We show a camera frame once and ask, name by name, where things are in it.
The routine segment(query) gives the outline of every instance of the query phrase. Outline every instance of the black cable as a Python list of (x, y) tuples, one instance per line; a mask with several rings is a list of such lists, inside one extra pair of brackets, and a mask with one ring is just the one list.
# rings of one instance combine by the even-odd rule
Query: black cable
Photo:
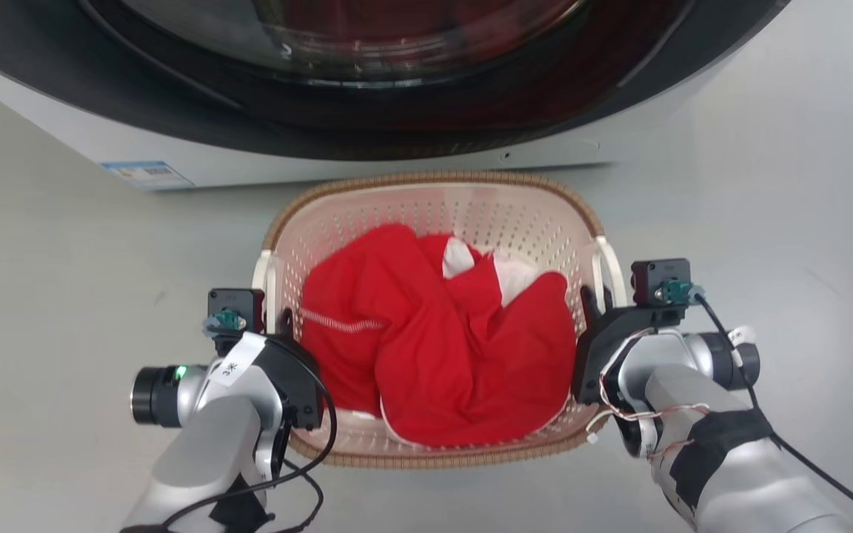
[[(729, 338), (729, 333), (726, 332), (726, 328), (723, 327), (720, 319), (715, 314), (713, 307), (710, 306), (705, 297), (701, 294), (696, 294), (697, 301), (700, 301), (700, 305), (703, 306), (703, 309), (706, 309), (706, 314), (708, 314), (713, 321), (713, 324), (717, 327), (717, 330), (720, 331), (722, 338), (725, 342), (728, 342), (730, 349), (735, 349), (734, 345), (732, 345), (732, 340)], [(752, 388), (752, 382), (749, 381), (749, 377), (746, 375), (746, 369), (743, 367), (738, 367), (739, 372), (742, 375), (743, 380), (746, 382), (746, 389), (749, 390), (749, 398), (752, 399), (752, 408), (759, 409), (759, 401), (755, 397), (755, 390)], [(846, 486), (839, 483), (838, 480), (829, 475), (829, 473), (822, 470), (820, 466), (815, 465), (815, 463), (811, 462), (805, 455), (802, 455), (801, 452), (797, 451), (791, 444), (786, 442), (775, 430), (773, 429), (772, 435), (769, 436), (769, 439), (772, 442), (775, 442), (780, 448), (785, 449), (786, 452), (791, 453), (792, 457), (798, 459), (803, 465), (808, 466), (808, 468), (815, 472), (820, 478), (824, 479), (829, 485), (832, 485), (834, 488), (840, 490), (840, 493), (849, 497), (853, 502), (853, 491)]]
[(226, 492), (223, 494), (217, 494), (216, 496), (210, 496), (209, 498), (199, 500), (199, 502), (193, 503), (192, 505), (183, 507), (183, 509), (178, 510), (178, 512), (173, 513), (173, 516), (166, 519), (161, 525), (164, 529), (169, 529), (170, 526), (173, 525), (174, 522), (183, 518), (189, 513), (194, 512), (196, 509), (200, 509), (200, 507), (208, 506), (210, 503), (219, 502), (219, 500), (224, 500), (227, 498), (235, 498), (236, 496), (242, 496), (244, 494), (249, 494), (251, 492), (258, 492), (258, 490), (271, 489), (274, 486), (281, 485), (287, 481), (291, 481), (297, 477), (302, 477), (306, 473), (311, 472), (315, 466), (321, 465), (321, 462), (331, 453), (331, 449), (335, 448), (335, 438), (338, 436), (338, 416), (335, 414), (335, 401), (331, 398), (331, 392), (328, 391), (328, 388), (321, 381), (321, 378), (318, 377), (318, 373), (312, 370), (311, 366), (308, 365), (302, 358), (298, 357), (295, 354), (288, 353), (291, 355), (293, 360), (297, 361), (298, 364), (301, 364), (302, 368), (305, 368), (305, 371), (311, 375), (312, 379), (315, 379), (315, 383), (318, 384), (318, 388), (321, 389), (321, 397), (324, 398), (325, 404), (328, 407), (328, 416), (330, 419), (330, 433), (328, 435), (328, 443), (324, 446), (324, 449), (321, 450), (321, 453), (318, 453), (318, 457), (312, 459), (307, 465), (302, 466), (300, 469), (296, 469), (294, 472), (288, 473), (288, 475), (280, 476), (278, 479), (273, 479), (271, 481), (265, 481), (263, 483), (255, 483), (253, 486), (247, 486), (245, 489), (233, 490), (233, 492)]
[[(295, 463), (292, 463), (288, 459), (284, 460), (285, 466), (288, 466), (289, 469), (297, 470), (298, 467)], [(312, 509), (311, 514), (308, 515), (308, 518), (304, 519), (297, 526), (288, 527), (288, 529), (280, 529), (278, 531), (273, 531), (272, 533), (302, 533), (305, 530), (305, 527), (311, 526), (311, 522), (314, 522), (315, 517), (318, 516), (319, 510), (321, 510), (321, 505), (324, 503), (324, 490), (321, 490), (321, 486), (318, 485), (318, 482), (315, 482), (315, 478), (312, 478), (307, 473), (301, 475), (304, 477), (305, 481), (308, 482), (308, 485), (312, 486), (312, 489), (315, 490), (315, 494), (318, 496), (318, 502), (315, 503), (315, 508)]]
[(832, 485), (834, 488), (840, 490), (845, 496), (849, 497), (853, 502), (853, 492), (851, 492), (851, 490), (849, 488), (846, 488), (846, 486), (842, 485), (842, 483), (838, 483), (838, 480), (836, 480), (832, 476), (828, 475), (827, 472), (825, 472), (825, 470), (822, 470), (821, 468), (819, 468), (819, 466), (815, 465), (815, 463), (809, 461), (809, 459), (805, 455), (802, 455), (795, 448), (792, 448), (792, 445), (789, 444), (788, 442), (786, 442), (785, 439), (780, 438), (778, 433), (773, 432), (772, 436), (769, 436), (769, 438), (771, 438), (772, 442), (775, 442), (775, 444), (782, 446), (782, 448), (785, 449), (786, 452), (792, 453), (792, 456), (794, 458), (801, 461), (803, 463), (803, 465), (808, 466), (809, 469), (812, 470), (812, 472), (815, 472), (816, 475), (818, 475), (820, 478), (824, 479), (826, 482), (829, 482), (830, 485)]
[[(710, 306), (710, 303), (702, 294), (696, 294), (696, 299), (698, 303), (703, 306), (703, 309), (706, 310), (706, 314), (710, 316), (710, 320), (713, 321), (713, 324), (717, 327), (717, 331), (720, 332), (720, 336), (726, 342), (726, 349), (730, 352), (735, 351), (735, 346), (732, 345), (732, 339), (729, 338), (729, 332), (727, 332), (726, 328), (723, 327), (720, 317), (718, 317), (717, 312), (713, 310), (713, 306)], [(746, 368), (744, 366), (739, 366), (737, 368), (739, 369), (739, 375), (742, 375), (742, 381), (746, 384), (746, 390), (749, 391), (749, 400), (752, 402), (752, 407), (759, 409), (759, 400), (755, 397), (755, 390), (752, 390), (752, 382), (749, 382), (749, 377), (746, 375)]]

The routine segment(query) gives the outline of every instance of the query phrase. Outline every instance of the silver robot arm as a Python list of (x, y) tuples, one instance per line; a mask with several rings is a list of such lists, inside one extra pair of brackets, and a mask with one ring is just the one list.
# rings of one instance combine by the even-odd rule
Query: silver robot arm
[[(311, 354), (287, 335), (244, 333), (209, 366), (142, 369), (133, 418), (182, 431), (153, 465), (122, 533), (260, 529), (274, 518), (265, 489), (316, 464), (280, 476), (291, 428), (321, 425), (322, 395)], [(329, 423), (334, 433), (333, 414)]]
[[(655, 411), (705, 403), (711, 412), (749, 407), (694, 368), (664, 365), (653, 370), (646, 399)], [(681, 498), (678, 480), (700, 470), (700, 455), (680, 458), (691, 429), (703, 418), (694, 409), (661, 416), (663, 433), (651, 453), (651, 477), (673, 509), (698, 533), (853, 533), (853, 523), (799, 472), (795, 459), (768, 438), (731, 449), (702, 483), (694, 505)]]
[[(207, 403), (187, 421), (183, 431), (157, 459), (150, 481), (124, 521), (131, 526), (159, 524), (199, 500), (228, 492), (240, 483), (263, 481), (253, 451), (261, 434), (258, 411), (243, 395), (227, 395)], [(265, 492), (251, 494), (251, 509), (265, 506)], [(217, 503), (190, 512), (170, 526), (180, 533), (222, 533), (226, 523), (214, 520)]]

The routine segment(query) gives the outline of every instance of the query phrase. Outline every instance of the red cloth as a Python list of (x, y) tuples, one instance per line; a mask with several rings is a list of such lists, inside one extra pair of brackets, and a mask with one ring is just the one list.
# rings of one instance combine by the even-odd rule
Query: red cloth
[(575, 359), (565, 277), (549, 272), (501, 307), (491, 257), (446, 280), (447, 235), (383, 226), (305, 280), (301, 343), (338, 408), (384, 415), (428, 446), (521, 438), (564, 406)]

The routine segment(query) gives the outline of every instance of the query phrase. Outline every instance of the washing machine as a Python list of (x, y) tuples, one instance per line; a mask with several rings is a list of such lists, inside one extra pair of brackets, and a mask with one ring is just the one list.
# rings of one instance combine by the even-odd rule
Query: washing machine
[(0, 101), (138, 188), (616, 161), (779, 0), (0, 0)]

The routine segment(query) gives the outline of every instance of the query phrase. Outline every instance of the perforated plastic basket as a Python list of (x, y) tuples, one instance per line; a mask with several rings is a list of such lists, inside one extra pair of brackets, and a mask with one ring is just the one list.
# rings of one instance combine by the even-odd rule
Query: perforated plastic basket
[[(479, 250), (504, 247), (558, 270), (576, 332), (585, 328), (579, 289), (607, 286), (625, 306), (623, 277), (595, 213), (565, 186), (527, 173), (417, 172), (322, 185), (298, 196), (275, 217), (265, 236), (253, 287), (265, 291), (270, 328), (281, 311), (298, 311), (311, 269), (351, 240), (383, 224), (400, 223), (418, 235), (453, 233)], [(607, 279), (603, 279), (603, 269)], [(295, 312), (295, 337), (301, 318)], [(384, 423), (338, 410), (338, 439), (325, 463), (360, 468), (437, 469), (489, 465), (552, 455), (586, 441), (597, 406), (569, 401), (540, 431), (488, 446), (427, 448), (388, 438)], [(328, 440), (327, 421), (312, 432), (294, 431), (291, 447), (315, 457)]]

